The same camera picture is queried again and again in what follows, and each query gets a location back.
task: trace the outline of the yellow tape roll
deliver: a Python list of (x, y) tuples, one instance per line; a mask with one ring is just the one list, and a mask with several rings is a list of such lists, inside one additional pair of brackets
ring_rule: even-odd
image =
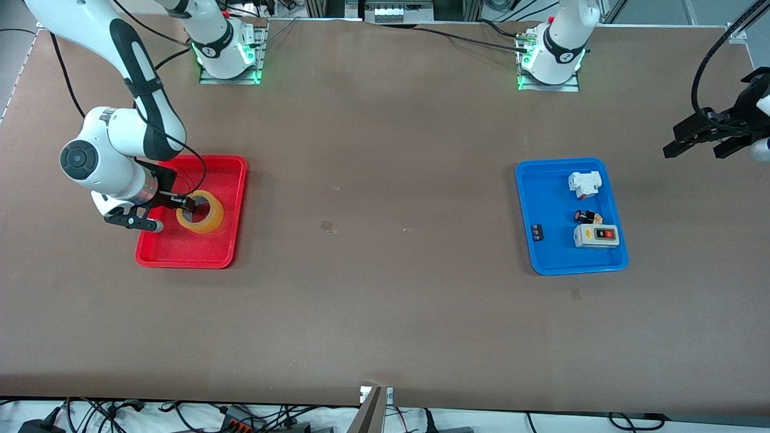
[(193, 222), (193, 214), (187, 210), (177, 209), (176, 220), (179, 225), (197, 234), (207, 234), (216, 230), (222, 223), (225, 216), (225, 210), (222, 204), (208, 191), (198, 190), (190, 194), (190, 198), (195, 200), (195, 204), (200, 206), (204, 203), (209, 204), (209, 214), (197, 223)]

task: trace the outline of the white floor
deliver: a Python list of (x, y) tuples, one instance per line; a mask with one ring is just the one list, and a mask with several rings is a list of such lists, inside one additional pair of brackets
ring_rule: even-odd
[[(43, 419), (61, 401), (17, 401), (0, 406), (0, 431), (16, 432), (24, 421)], [(158, 411), (158, 403), (149, 403), (142, 412), (136, 413), (131, 408), (119, 412), (117, 422), (128, 433), (171, 433), (188, 431), (175, 412), (162, 413)], [(255, 415), (267, 415), (278, 411), (278, 406), (249, 406)], [(73, 424), (79, 423), (88, 411), (88, 404), (83, 401), (72, 403)], [(195, 428), (205, 431), (217, 431), (221, 428), (223, 416), (207, 404), (183, 404), (181, 407), (185, 419)], [(406, 431), (412, 433), (425, 431), (426, 418), (419, 408), (401, 408), (407, 423)], [(459, 427), (471, 427), (476, 433), (530, 433), (530, 427), (523, 413), (499, 411), (459, 411), (431, 409), (440, 430)], [(300, 422), (309, 422), (313, 431), (333, 427), (335, 432), (347, 431), (353, 418), (355, 408), (319, 408), (298, 418)], [(404, 433), (404, 427), (394, 410), (389, 410), (386, 417), (385, 433)], [(100, 416), (95, 416), (88, 430), (98, 433)], [(532, 414), (532, 421), (538, 433), (622, 433), (613, 427), (606, 418), (582, 417), (574, 415)], [(656, 425), (656, 421), (634, 420), (636, 427)], [(61, 411), (56, 425), (71, 432), (67, 427), (65, 412)], [(659, 430), (661, 433), (759, 433), (770, 431), (770, 428), (735, 427), (729, 425), (703, 425), (684, 422), (667, 422)]]

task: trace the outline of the brown work surface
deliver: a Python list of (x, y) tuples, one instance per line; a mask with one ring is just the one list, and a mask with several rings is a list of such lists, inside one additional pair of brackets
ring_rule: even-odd
[[(0, 126), (0, 392), (356, 404), (387, 384), (404, 406), (770, 415), (768, 167), (661, 151), (720, 34), (598, 29), (578, 94), (518, 92), (510, 52), (359, 22), (296, 23), (261, 86), (200, 86), (177, 59), (160, 75), (189, 144), (250, 164), (233, 265), (196, 271), (140, 267), (137, 232), (59, 169), (81, 119), (43, 32)], [(156, 61), (178, 49), (142, 36)], [(85, 109), (130, 106), (62, 48)], [(726, 45), (703, 105), (751, 70)], [(622, 272), (531, 268), (512, 170), (574, 156), (607, 165)]]

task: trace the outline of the small electrical component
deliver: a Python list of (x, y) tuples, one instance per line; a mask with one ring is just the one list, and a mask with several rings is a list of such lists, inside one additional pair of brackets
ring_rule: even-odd
[(621, 244), (618, 226), (581, 224), (575, 227), (575, 246), (578, 248), (615, 248)]
[(598, 171), (590, 173), (572, 173), (569, 177), (570, 191), (574, 191), (578, 200), (593, 197), (599, 193), (601, 175)]
[(535, 242), (538, 242), (539, 240), (545, 239), (545, 236), (543, 236), (543, 226), (540, 224), (532, 224), (532, 240)]
[(591, 210), (577, 210), (575, 212), (575, 221), (583, 224), (601, 224), (604, 218)]
[(263, 419), (255, 417), (248, 411), (243, 410), (235, 405), (231, 405), (229, 408), (220, 408), (219, 410), (225, 411), (225, 419), (222, 420), (221, 431), (231, 431), (233, 433), (254, 433), (265, 426), (266, 422)]

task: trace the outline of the black cable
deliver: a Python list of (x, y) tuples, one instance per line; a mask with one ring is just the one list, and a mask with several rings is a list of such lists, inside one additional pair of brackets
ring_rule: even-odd
[(165, 39), (165, 40), (167, 40), (167, 41), (171, 41), (171, 42), (174, 42), (174, 43), (176, 43), (176, 44), (180, 44), (180, 45), (183, 45), (183, 46), (188, 46), (188, 44), (186, 44), (186, 43), (184, 43), (184, 42), (182, 42), (182, 41), (179, 41), (178, 39), (174, 39), (174, 38), (172, 38), (171, 36), (168, 36), (168, 35), (164, 35), (164, 34), (162, 34), (161, 32), (158, 32), (157, 30), (153, 29), (152, 27), (149, 27), (147, 24), (145, 24), (145, 23), (143, 23), (143, 22), (139, 21), (139, 20), (138, 20), (138, 19), (137, 19), (137, 18), (136, 18), (136, 17), (135, 17), (135, 16), (134, 16), (134, 15), (133, 15), (131, 12), (129, 12), (129, 10), (128, 10), (128, 9), (124, 8), (124, 7), (123, 7), (123, 5), (121, 5), (121, 4), (118, 2), (118, 0), (112, 0), (112, 2), (113, 2), (113, 3), (115, 3), (115, 4), (116, 4), (116, 5), (117, 5), (117, 6), (120, 8), (120, 10), (122, 10), (122, 11), (123, 11), (123, 13), (125, 13), (126, 15), (128, 15), (128, 16), (129, 16), (129, 18), (131, 18), (132, 20), (134, 20), (134, 22), (135, 22), (136, 24), (139, 24), (139, 25), (141, 25), (141, 26), (142, 26), (142, 27), (143, 27), (145, 30), (147, 30), (148, 32), (154, 33), (154, 34), (156, 34), (156, 35), (160, 36), (161, 38), (164, 38), (164, 39)]
[[(290, 419), (291, 420), (296, 419), (300, 415), (304, 415), (307, 412), (314, 411), (314, 410), (316, 410), (318, 408), (322, 408), (322, 407), (323, 406), (308, 406), (307, 408), (300, 409), (296, 414), (286, 417), (286, 419), (283, 420), (283, 422), (287, 422)], [(264, 433), (270, 433), (271, 431), (277, 430), (278, 428), (280, 428), (280, 425), (282, 424), (281, 422), (279, 422), (279, 420), (280, 420), (280, 417), (276, 418), (275, 421), (271, 421), (270, 423), (265, 424), (259, 431), (260, 432), (264, 432)], [(273, 422), (275, 423), (275, 425), (270, 427), (270, 428), (268, 428), (268, 425), (272, 424)]]
[(427, 427), (425, 428), (425, 433), (438, 433), (438, 429), (436, 428), (436, 423), (433, 420), (433, 414), (430, 413), (430, 409), (423, 408), (425, 411), (425, 418), (427, 419)]
[(97, 412), (100, 413), (105, 419), (102, 420), (102, 423), (99, 425), (99, 430), (97, 433), (101, 433), (101, 430), (104, 428), (104, 424), (107, 420), (110, 422), (110, 428), (114, 428), (118, 431), (118, 433), (126, 433), (126, 430), (118, 424), (117, 421), (115, 421), (115, 416), (117, 414), (117, 411), (121, 408), (124, 408), (125, 406), (119, 406), (116, 407), (114, 404), (112, 404), (107, 410), (105, 410), (102, 407), (102, 404), (107, 403), (108, 401), (103, 401), (100, 403), (95, 403), (93, 401), (90, 401), (88, 398), (81, 397), (80, 400), (85, 401), (86, 403), (90, 404), (91, 407), (94, 409), (94, 412), (89, 416), (88, 421), (85, 423), (85, 427), (83, 428), (83, 433), (85, 433), (86, 428), (88, 427), (88, 423), (91, 421), (91, 417), (96, 414)]
[[(538, 10), (537, 10), (537, 11), (535, 11), (535, 12), (530, 12), (530, 13), (528, 13), (528, 14), (524, 15), (524, 16), (520, 16), (519, 18), (516, 18), (516, 21), (521, 21), (521, 20), (522, 20), (522, 19), (524, 19), (524, 18), (529, 18), (529, 17), (531, 17), (532, 15), (535, 15), (535, 14), (539, 14), (540, 12), (543, 12), (543, 11), (547, 11), (548, 9), (550, 9), (550, 8), (553, 8), (554, 6), (556, 6), (556, 5), (558, 5), (558, 4), (559, 4), (559, 2), (554, 2), (554, 3), (551, 3), (550, 5), (548, 5), (548, 6), (544, 7), (544, 8), (542, 8), (542, 9), (538, 9)], [(519, 9), (518, 11), (516, 11), (516, 12), (514, 12), (514, 13), (510, 14), (508, 17), (506, 17), (504, 20), (502, 20), (502, 21), (500, 21), (500, 22), (506, 22), (506, 21), (508, 21), (509, 19), (513, 18), (513, 16), (514, 16), (514, 15), (516, 15), (517, 13), (519, 13), (519, 12), (523, 11), (523, 10), (524, 10), (524, 9), (525, 9), (527, 6), (524, 6), (523, 8)]]
[(75, 424), (72, 422), (72, 411), (70, 410), (72, 399), (70, 397), (67, 397), (64, 400), (64, 402), (66, 404), (66, 409), (67, 409), (67, 424), (69, 425), (69, 429), (72, 430), (72, 433), (78, 433), (78, 429), (75, 428)]
[(89, 424), (91, 424), (91, 420), (94, 418), (94, 415), (98, 413), (98, 411), (94, 408), (89, 409), (91, 411), (91, 414), (85, 419), (85, 424), (81, 422), (81, 425), (83, 425), (83, 432), (85, 433), (86, 430), (89, 428)]
[(548, 9), (553, 8), (554, 6), (558, 6), (558, 5), (559, 5), (559, 2), (551, 3), (550, 5), (542, 8), (542, 9), (538, 9), (535, 12), (530, 12), (530, 13), (524, 15), (524, 16), (520, 16), (519, 18), (516, 19), (516, 21), (521, 21), (524, 18), (528, 18), (528, 17), (531, 17), (534, 14), (539, 14), (540, 12), (547, 11)]
[[(619, 425), (618, 423), (616, 423), (615, 420), (614, 420), (614, 416), (615, 415), (620, 415), (620, 417), (623, 418), (628, 423), (628, 427), (623, 427), (622, 425)], [(610, 412), (609, 415), (608, 415), (608, 418), (610, 420), (610, 424), (615, 426), (615, 428), (617, 428), (619, 430), (622, 430), (622, 431), (630, 431), (631, 433), (637, 433), (637, 431), (655, 431), (655, 430), (660, 430), (666, 424), (666, 420), (661, 419), (661, 420), (659, 420), (660, 424), (658, 424), (658, 425), (654, 425), (652, 427), (637, 427), (637, 426), (634, 425), (633, 422), (631, 422), (631, 419), (625, 413), (623, 413), (623, 412)]]
[(160, 69), (166, 63), (171, 62), (173, 59), (176, 59), (177, 57), (183, 55), (184, 53), (188, 52), (189, 50), (190, 50), (190, 47), (187, 47), (187, 48), (183, 49), (182, 51), (178, 51), (178, 52), (175, 52), (175, 53), (171, 54), (170, 56), (168, 56), (165, 59), (163, 59), (160, 62), (158, 62), (158, 64), (155, 65), (155, 70), (157, 71), (158, 69)]
[(455, 38), (455, 39), (459, 39), (461, 41), (471, 42), (471, 43), (478, 44), (478, 45), (490, 46), (490, 47), (493, 47), (493, 48), (510, 49), (511, 51), (515, 51), (515, 52), (527, 52), (527, 50), (523, 49), (523, 48), (518, 48), (518, 47), (513, 47), (513, 46), (508, 46), (508, 45), (493, 44), (491, 42), (479, 41), (479, 40), (476, 40), (476, 39), (466, 38), (465, 36), (452, 35), (451, 33), (440, 32), (438, 30), (426, 29), (426, 28), (423, 28), (423, 27), (415, 27), (415, 28), (413, 28), (413, 30), (420, 30), (421, 32), (436, 33), (437, 35), (446, 36), (448, 38)]
[(193, 427), (193, 426), (192, 426), (192, 425), (191, 425), (191, 424), (190, 424), (190, 423), (187, 421), (187, 419), (184, 417), (184, 415), (182, 415), (182, 411), (179, 409), (179, 406), (180, 406), (180, 405), (182, 405), (182, 402), (181, 402), (181, 401), (172, 401), (172, 402), (171, 402), (171, 405), (172, 405), (172, 407), (171, 407), (169, 410), (164, 410), (164, 409), (161, 409), (161, 408), (159, 408), (159, 410), (160, 410), (160, 411), (171, 411), (171, 410), (175, 410), (175, 411), (176, 411), (176, 414), (179, 416), (179, 420), (182, 422), (182, 424), (184, 424), (184, 425), (185, 425), (185, 427), (187, 427), (187, 429), (188, 429), (188, 430), (190, 430), (190, 431), (194, 431), (195, 433), (228, 433), (228, 432), (232, 431), (232, 430), (235, 428), (235, 425), (241, 424), (242, 422), (244, 422), (244, 421), (249, 421), (249, 420), (251, 421), (251, 427), (252, 427), (252, 431), (255, 431), (255, 429), (254, 429), (254, 420), (256, 419), (256, 420), (258, 420), (258, 421), (262, 421), (262, 418), (259, 418), (259, 417), (256, 417), (256, 416), (254, 416), (254, 415), (251, 413), (251, 410), (249, 410), (248, 408), (246, 408), (246, 406), (245, 406), (245, 405), (242, 405), (242, 407), (243, 407), (243, 408), (245, 408), (247, 412), (249, 412), (249, 416), (248, 416), (248, 417), (245, 417), (245, 418), (243, 418), (243, 419), (239, 419), (239, 420), (236, 420), (236, 424), (235, 424), (235, 425), (227, 425), (227, 426), (225, 426), (224, 428), (221, 428), (221, 429), (219, 429), (219, 430), (216, 430), (216, 431), (205, 431), (205, 430), (203, 430), (202, 428), (195, 428), (195, 427)]
[(91, 417), (92, 417), (92, 416), (93, 416), (95, 413), (96, 413), (96, 411), (94, 411), (94, 409), (93, 409), (93, 408), (89, 408), (89, 409), (88, 409), (88, 411), (85, 413), (85, 415), (83, 415), (83, 419), (82, 419), (82, 420), (80, 420), (80, 424), (78, 424), (78, 428), (77, 428), (76, 430), (74, 430), (74, 432), (75, 432), (75, 433), (79, 433), (79, 432), (80, 432), (80, 428), (81, 428), (81, 427), (83, 427), (84, 425), (86, 425), (86, 426), (87, 426), (89, 423), (88, 423), (88, 422), (86, 422), (86, 420), (90, 421), (90, 420), (91, 420)]
[(182, 422), (182, 424), (185, 425), (185, 427), (187, 427), (188, 430), (195, 431), (196, 433), (209, 433), (209, 432), (204, 431), (202, 428), (195, 428), (192, 425), (190, 425), (190, 423), (187, 422), (187, 420), (185, 419), (184, 415), (182, 415), (182, 411), (179, 410), (179, 406), (180, 405), (182, 405), (182, 403), (174, 404), (174, 410), (176, 411), (176, 414), (179, 416), (179, 420)]
[(266, 40), (266, 41), (265, 41), (265, 42), (264, 42), (262, 45), (267, 45), (267, 42), (270, 42), (270, 41), (272, 41), (273, 39), (277, 38), (277, 37), (278, 37), (278, 35), (280, 35), (280, 34), (281, 34), (281, 33), (283, 33), (284, 31), (288, 30), (288, 29), (289, 29), (289, 27), (291, 27), (291, 26), (292, 26), (292, 24), (294, 24), (294, 23), (295, 23), (297, 20), (299, 20), (299, 19), (300, 19), (300, 17), (298, 17), (298, 16), (296, 16), (296, 17), (292, 18), (292, 20), (289, 22), (289, 24), (287, 24), (287, 25), (284, 25), (284, 26), (283, 26), (283, 28), (282, 28), (282, 29), (280, 29), (278, 32), (276, 32), (276, 34), (275, 34), (275, 35), (272, 35), (272, 36), (270, 36), (269, 38), (267, 38), (267, 40)]
[(169, 134), (164, 133), (161, 129), (159, 129), (157, 126), (153, 125), (152, 123), (148, 122), (147, 119), (145, 119), (145, 116), (142, 114), (142, 111), (137, 109), (136, 112), (139, 114), (139, 118), (150, 128), (153, 128), (158, 134), (163, 135), (167, 139), (172, 140), (174, 143), (179, 144), (181, 147), (187, 149), (191, 154), (195, 155), (196, 158), (198, 158), (198, 161), (200, 161), (200, 165), (203, 167), (203, 174), (200, 176), (200, 180), (198, 181), (198, 184), (195, 185), (195, 188), (192, 188), (188, 193), (184, 193), (184, 196), (187, 196), (189, 194), (192, 194), (195, 192), (200, 186), (203, 184), (203, 180), (206, 179), (206, 174), (208, 174), (208, 167), (206, 166), (206, 161), (203, 160), (203, 157), (200, 156), (199, 153), (197, 153), (192, 147), (187, 146), (185, 143), (182, 143), (181, 141), (177, 140), (176, 138), (170, 136)]
[(706, 53), (706, 56), (703, 58), (703, 61), (701, 61), (701, 65), (698, 67), (698, 71), (695, 73), (695, 78), (692, 81), (692, 90), (690, 91), (690, 100), (692, 102), (692, 108), (695, 110), (696, 113), (699, 113), (703, 118), (711, 124), (711, 126), (714, 126), (716, 129), (722, 130), (722, 131), (730, 131), (734, 133), (745, 133), (749, 134), (751, 130), (746, 127), (737, 127), (737, 126), (728, 126), (728, 125), (721, 125), (719, 123), (716, 123), (714, 120), (712, 120), (710, 117), (708, 117), (708, 114), (706, 111), (701, 109), (700, 104), (698, 103), (698, 87), (701, 84), (701, 78), (703, 76), (703, 72), (706, 70), (706, 65), (709, 61), (711, 61), (711, 58), (714, 57), (714, 54), (719, 50), (719, 48), (727, 42), (728, 39), (730, 39), (730, 35), (741, 26), (741, 24), (748, 19), (749, 16), (751, 16), (754, 11), (759, 9), (763, 4), (765, 4), (767, 0), (757, 0), (752, 4), (751, 6), (746, 9), (745, 12), (743, 12), (743, 15), (738, 17), (738, 19), (735, 20), (735, 22), (730, 25), (730, 27), (727, 29), (727, 31), (719, 37), (717, 42), (711, 47), (711, 49), (708, 50)]
[(64, 81), (67, 83), (67, 90), (69, 91), (69, 97), (72, 98), (72, 103), (75, 104), (75, 108), (78, 109), (80, 116), (85, 118), (83, 109), (80, 108), (80, 103), (75, 97), (75, 92), (72, 90), (72, 83), (69, 81), (69, 74), (67, 73), (67, 66), (64, 65), (64, 59), (62, 59), (62, 51), (59, 50), (59, 41), (56, 40), (56, 35), (51, 33), (51, 42), (53, 42), (53, 49), (56, 51), (56, 58), (59, 59), (59, 66), (62, 67), (62, 74), (64, 74)]
[(516, 36), (518, 36), (517, 33), (506, 32), (505, 30), (501, 29), (500, 27), (497, 27), (497, 25), (494, 22), (492, 22), (492, 21), (490, 21), (488, 19), (479, 18), (478, 22), (483, 22), (484, 24), (489, 25), (495, 32), (498, 32), (498, 33), (500, 33), (503, 36), (508, 36), (509, 38), (516, 38)]
[(0, 29), (0, 32), (24, 32), (29, 33), (30, 35), (37, 35), (37, 33), (27, 29)]
[(537, 433), (537, 430), (534, 429), (534, 423), (532, 422), (532, 415), (530, 415), (529, 412), (525, 412), (527, 414), (527, 421), (530, 423), (530, 430), (532, 430), (532, 433)]

